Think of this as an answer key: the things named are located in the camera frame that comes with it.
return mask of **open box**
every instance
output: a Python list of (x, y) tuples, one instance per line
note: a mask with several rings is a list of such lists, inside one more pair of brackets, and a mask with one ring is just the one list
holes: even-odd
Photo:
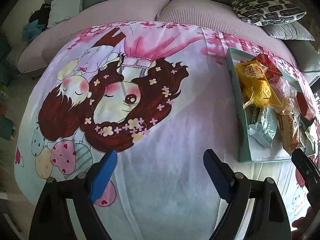
[[(248, 125), (251, 123), (253, 107), (248, 106), (243, 109), (240, 83), (234, 66), (240, 64), (241, 60), (247, 62), (252, 60), (253, 58), (254, 56), (233, 48), (229, 48), (226, 54), (228, 71), (232, 82), (233, 93), (235, 96), (236, 114), (239, 126), (239, 162), (278, 162), (290, 160), (291, 156), (282, 147), (282, 137), (279, 126), (276, 135), (272, 140), (271, 149), (263, 147), (257, 142), (255, 138), (248, 135)], [(288, 75), (281, 69), (279, 70), (284, 77), (290, 80), (290, 84), (292, 84), (292, 86), (294, 86), (298, 92), (302, 92), (299, 82), (296, 79), (294, 79), (292, 76)], [(314, 124), (310, 127), (310, 133), (316, 133)], [(308, 141), (305, 151), (306, 155), (311, 156), (315, 154), (315, 150), (313, 149), (316, 149), (316, 146), (316, 143), (314, 143), (314, 147), (312, 147), (311, 143)]]

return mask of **bolt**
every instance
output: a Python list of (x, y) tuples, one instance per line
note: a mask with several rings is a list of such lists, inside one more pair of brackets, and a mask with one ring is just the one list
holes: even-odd
[(84, 179), (85, 176), (87, 176), (87, 174), (85, 172), (81, 172), (81, 173), (78, 174), (78, 178), (79, 179)]
[(270, 183), (270, 184), (272, 184), (272, 183), (274, 183), (275, 181), (273, 180), (273, 178), (267, 178), (267, 182)]
[(53, 182), (53, 180), (54, 180), (54, 178), (53, 178), (53, 177), (49, 177), (49, 178), (47, 178), (47, 183), (52, 183), (52, 182)]
[(237, 179), (243, 179), (244, 175), (241, 172), (236, 172), (235, 174)]

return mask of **black and white patterned pillow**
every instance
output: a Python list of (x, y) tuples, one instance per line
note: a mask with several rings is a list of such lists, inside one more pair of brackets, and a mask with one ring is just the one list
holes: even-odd
[(307, 13), (285, 0), (233, 0), (232, 7), (241, 21), (258, 26), (291, 23)]

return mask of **cartoon girl's eye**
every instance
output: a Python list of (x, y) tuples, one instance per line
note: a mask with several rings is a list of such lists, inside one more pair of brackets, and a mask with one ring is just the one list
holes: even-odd
[(134, 94), (127, 95), (124, 100), (124, 102), (128, 105), (134, 105), (136, 101), (137, 101), (137, 96)]

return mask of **pink blanket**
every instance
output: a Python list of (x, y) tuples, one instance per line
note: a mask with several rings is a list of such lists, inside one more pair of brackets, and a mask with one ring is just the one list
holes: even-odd
[(46, 178), (87, 172), (111, 147), (118, 164), (94, 206), (112, 239), (208, 239), (221, 212), (202, 160), (212, 148), (250, 179), (273, 177), (291, 222), (304, 215), (290, 161), (237, 161), (230, 47), (268, 54), (315, 105), (296, 68), (227, 33), (163, 22), (92, 27), (59, 51), (30, 95), (16, 154), (20, 189), (36, 203)]

